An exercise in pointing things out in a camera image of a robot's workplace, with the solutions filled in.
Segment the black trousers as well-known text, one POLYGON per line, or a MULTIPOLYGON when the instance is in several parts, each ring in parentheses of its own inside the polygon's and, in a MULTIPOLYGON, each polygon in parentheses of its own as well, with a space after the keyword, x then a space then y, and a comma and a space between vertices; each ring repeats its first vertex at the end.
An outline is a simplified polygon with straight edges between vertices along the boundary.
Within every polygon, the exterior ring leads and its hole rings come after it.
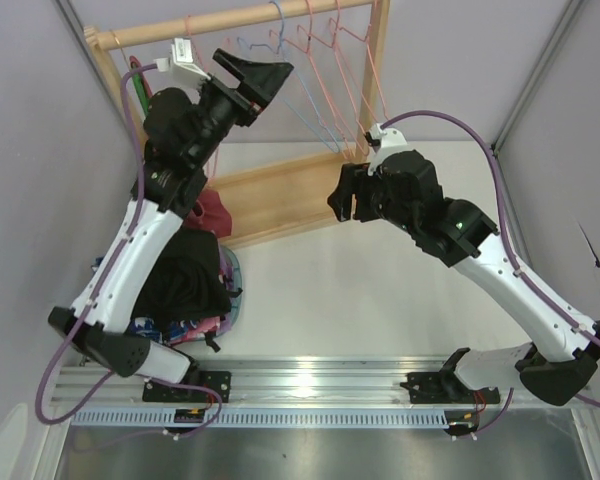
POLYGON ((227 314, 231 300, 219 274, 220 252, 215 235, 180 229, 156 260, 131 317, 148 317, 164 328, 172 322, 227 314))

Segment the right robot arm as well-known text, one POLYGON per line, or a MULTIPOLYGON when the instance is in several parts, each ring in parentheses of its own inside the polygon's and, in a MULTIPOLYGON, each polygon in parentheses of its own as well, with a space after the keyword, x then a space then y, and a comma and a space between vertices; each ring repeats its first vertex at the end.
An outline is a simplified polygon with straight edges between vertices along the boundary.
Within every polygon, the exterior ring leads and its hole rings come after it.
POLYGON ((468 200, 443 193, 435 166, 419 152, 402 151, 380 166, 345 163, 327 199, 340 222, 382 219, 407 233, 424 253, 485 291, 525 331, 517 347, 456 350, 436 373, 453 401, 483 388, 524 388, 553 406, 574 399, 600 360, 600 320, 570 325, 554 309, 557 294, 505 248, 493 220, 468 200))

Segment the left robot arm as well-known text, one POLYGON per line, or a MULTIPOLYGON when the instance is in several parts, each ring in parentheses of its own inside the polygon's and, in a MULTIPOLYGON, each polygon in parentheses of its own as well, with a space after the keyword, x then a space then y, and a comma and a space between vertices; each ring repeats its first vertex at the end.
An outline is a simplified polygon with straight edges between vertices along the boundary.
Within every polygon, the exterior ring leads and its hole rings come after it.
POLYGON ((133 307, 206 186, 205 164, 232 128, 254 123, 294 70, 289 62, 256 62, 223 49, 213 59, 236 86, 205 72, 189 54, 173 51, 150 64, 178 84, 148 101, 143 122, 148 140, 134 145, 137 180, 122 224, 81 294, 48 317, 65 347, 120 377, 177 384, 192 369, 187 355, 129 332, 133 307))

